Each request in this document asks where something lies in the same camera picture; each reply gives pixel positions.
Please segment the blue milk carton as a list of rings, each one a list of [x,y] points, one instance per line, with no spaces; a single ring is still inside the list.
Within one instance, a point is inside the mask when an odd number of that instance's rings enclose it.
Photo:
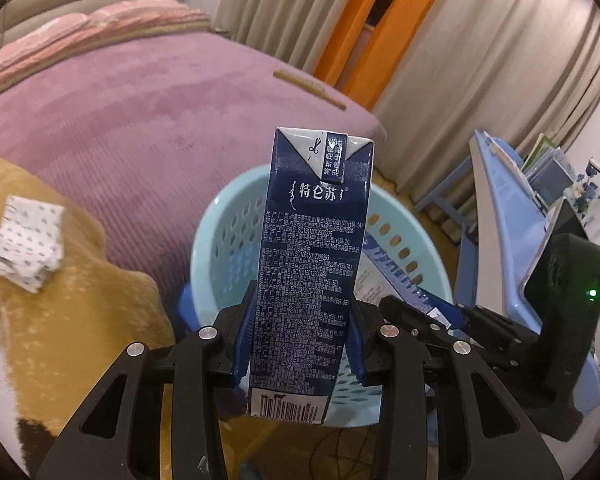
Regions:
[[[254,417],[325,420],[348,339],[373,161],[370,139],[275,131],[249,363]]]
[[[448,330],[461,330],[466,325],[459,308],[412,281],[370,233],[364,236],[354,296],[375,306],[381,299],[395,296],[442,323]]]

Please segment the blue plastic stool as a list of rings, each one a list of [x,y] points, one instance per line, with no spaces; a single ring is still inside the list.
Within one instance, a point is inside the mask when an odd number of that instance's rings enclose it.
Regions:
[[[192,286],[186,283],[178,297],[178,316],[188,330],[196,330],[199,326],[196,315]]]

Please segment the light blue plastic basket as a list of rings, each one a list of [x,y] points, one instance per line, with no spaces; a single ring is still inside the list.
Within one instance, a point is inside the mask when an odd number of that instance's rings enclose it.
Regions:
[[[260,241],[270,167],[254,167],[219,192],[199,222],[190,263],[193,307],[185,317],[210,325],[219,310],[242,301],[258,277]],[[367,231],[419,287],[446,301],[452,287],[442,259],[420,222],[389,192],[375,184],[367,211]],[[325,417],[331,427],[376,424],[381,388],[363,387],[341,360],[337,385]]]

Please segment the stack of books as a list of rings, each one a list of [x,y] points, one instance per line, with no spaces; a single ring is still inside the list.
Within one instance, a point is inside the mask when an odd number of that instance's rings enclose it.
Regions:
[[[566,153],[544,133],[536,138],[521,170],[545,210],[549,210],[576,180],[576,170]]]

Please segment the light blue plastic chair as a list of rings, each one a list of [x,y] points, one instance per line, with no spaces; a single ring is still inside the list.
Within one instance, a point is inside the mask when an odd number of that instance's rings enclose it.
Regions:
[[[469,149],[478,211],[476,303],[537,333],[542,321],[520,285],[543,245],[545,214],[514,177],[492,136],[475,131]]]

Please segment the white dotted crumpled paper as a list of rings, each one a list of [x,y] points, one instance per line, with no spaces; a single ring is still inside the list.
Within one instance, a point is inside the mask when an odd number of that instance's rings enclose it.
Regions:
[[[64,258],[65,208],[15,195],[0,221],[0,278],[37,294]]]

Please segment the beige curtain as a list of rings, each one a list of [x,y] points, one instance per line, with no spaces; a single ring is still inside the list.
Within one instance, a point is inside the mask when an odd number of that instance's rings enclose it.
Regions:
[[[313,75],[347,0],[220,0],[230,38]],[[519,151],[569,145],[600,99],[594,0],[436,0],[370,110],[386,129],[379,171],[419,200],[477,129]]]

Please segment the bed with purple cover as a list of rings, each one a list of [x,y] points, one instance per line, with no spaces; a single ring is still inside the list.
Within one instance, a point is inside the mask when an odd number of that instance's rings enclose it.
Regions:
[[[386,140],[379,120],[273,76],[301,70],[208,32],[135,39],[67,58],[0,94],[0,157],[94,216],[108,184],[197,178],[219,190],[268,162],[274,132],[299,127]]]

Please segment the orange curtain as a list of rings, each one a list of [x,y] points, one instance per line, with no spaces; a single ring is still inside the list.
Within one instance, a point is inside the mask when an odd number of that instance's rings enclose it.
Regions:
[[[325,84],[334,86],[342,80],[341,92],[366,110],[379,100],[436,0],[392,0],[370,32],[350,74],[344,76],[375,1],[347,0],[313,70],[313,76]]]

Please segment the folded pink quilt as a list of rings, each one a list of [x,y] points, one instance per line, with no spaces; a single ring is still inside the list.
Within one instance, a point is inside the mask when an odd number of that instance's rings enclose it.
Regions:
[[[108,24],[94,24],[90,20],[90,24],[84,29],[0,70],[0,94],[67,58],[135,39],[208,32],[209,29],[207,15],[194,10],[171,11],[149,15],[147,18],[122,18]]]

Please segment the right pink pillow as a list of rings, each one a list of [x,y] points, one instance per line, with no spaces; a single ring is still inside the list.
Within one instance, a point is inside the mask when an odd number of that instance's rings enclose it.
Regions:
[[[94,24],[108,24],[122,18],[147,18],[171,11],[188,12],[190,7],[178,0],[125,0],[103,6],[88,17]]]

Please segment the pink pillow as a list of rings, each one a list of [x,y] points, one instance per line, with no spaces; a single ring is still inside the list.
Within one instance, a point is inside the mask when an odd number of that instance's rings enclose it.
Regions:
[[[27,35],[5,44],[0,49],[0,70],[49,47],[54,42],[65,39],[74,32],[84,29],[88,24],[90,19],[83,13],[70,13],[54,18]]]
[[[188,12],[190,7],[178,0],[125,0],[103,6],[88,17],[94,24],[108,24],[122,18],[147,18],[171,11]]]

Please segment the left pink pillow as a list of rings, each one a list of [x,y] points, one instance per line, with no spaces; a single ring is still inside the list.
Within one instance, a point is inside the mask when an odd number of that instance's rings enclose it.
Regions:
[[[54,18],[27,35],[5,44],[0,49],[0,70],[49,47],[54,42],[65,39],[74,32],[84,29],[88,24],[90,19],[83,13],[70,13]]]

